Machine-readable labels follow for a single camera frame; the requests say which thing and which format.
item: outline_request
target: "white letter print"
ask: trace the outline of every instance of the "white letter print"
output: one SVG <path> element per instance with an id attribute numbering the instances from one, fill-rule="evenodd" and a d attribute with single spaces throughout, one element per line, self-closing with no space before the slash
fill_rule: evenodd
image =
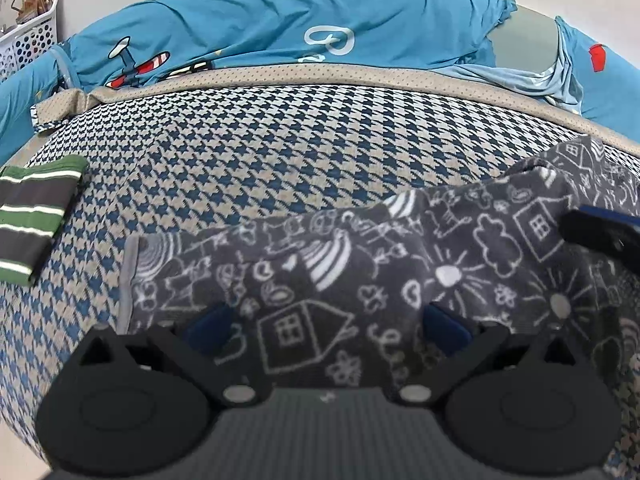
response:
<path id="1" fill-rule="evenodd" d="M 340 42 L 340 38 L 336 38 L 333 34 L 329 34 L 324 40 L 314 40 L 311 38 L 312 34 L 316 32 L 341 32 L 347 36 L 347 40 L 343 47 L 335 48 L 334 43 Z M 324 45 L 328 52 L 335 56 L 344 56 L 353 50 L 353 46 L 356 43 L 356 37 L 350 28 L 346 27 L 334 27 L 333 25 L 316 25 L 315 27 L 308 28 L 305 32 L 305 43 L 309 45 Z"/>
<path id="2" fill-rule="evenodd" d="M 311 56 L 300 57 L 298 63 L 304 63 L 305 61 L 311 63 L 322 63 L 326 57 L 323 54 L 313 54 Z"/>

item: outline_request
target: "striped towel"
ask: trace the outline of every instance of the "striped towel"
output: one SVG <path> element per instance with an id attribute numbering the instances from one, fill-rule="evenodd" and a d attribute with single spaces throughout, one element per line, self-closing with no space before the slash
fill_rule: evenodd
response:
<path id="1" fill-rule="evenodd" d="M 31 285 L 88 163 L 79 155 L 0 171 L 0 281 Z"/>

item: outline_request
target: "doodle print fabric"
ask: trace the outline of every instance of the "doodle print fabric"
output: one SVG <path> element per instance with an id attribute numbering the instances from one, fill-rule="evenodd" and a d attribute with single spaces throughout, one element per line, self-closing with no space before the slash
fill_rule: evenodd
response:
<path id="1" fill-rule="evenodd" d="M 638 316 L 626 306 L 638 282 L 619 290 L 622 266 L 565 243 L 557 225 L 581 204 L 636 215 L 637 186 L 599 140 L 579 137 L 476 184 L 130 238 L 126 259 L 137 264 L 123 276 L 121 328 L 224 301 L 238 314 L 216 359 L 230 380 L 384 386 L 434 358 L 420 338 L 433 301 L 514 332 L 566 323 L 611 378 L 636 351 Z"/>

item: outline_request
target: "bed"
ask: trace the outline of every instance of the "bed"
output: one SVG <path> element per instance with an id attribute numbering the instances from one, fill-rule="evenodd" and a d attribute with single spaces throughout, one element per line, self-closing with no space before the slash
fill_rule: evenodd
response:
<path id="1" fill-rule="evenodd" d="M 56 373 L 94 323 L 117 325 L 131 233 L 194 232 L 465 184 L 578 134 L 599 137 L 610 160 L 640 178 L 638 146 L 612 130 L 419 70 L 294 63 L 80 94 L 82 110 L 44 121 L 14 158 L 33 165 L 77 153 L 90 163 L 36 286 L 0 284 L 0 416 L 36 452 L 34 415 Z M 631 363 L 617 392 L 623 434 L 607 463 L 622 479 L 640 472 L 640 364 Z"/>

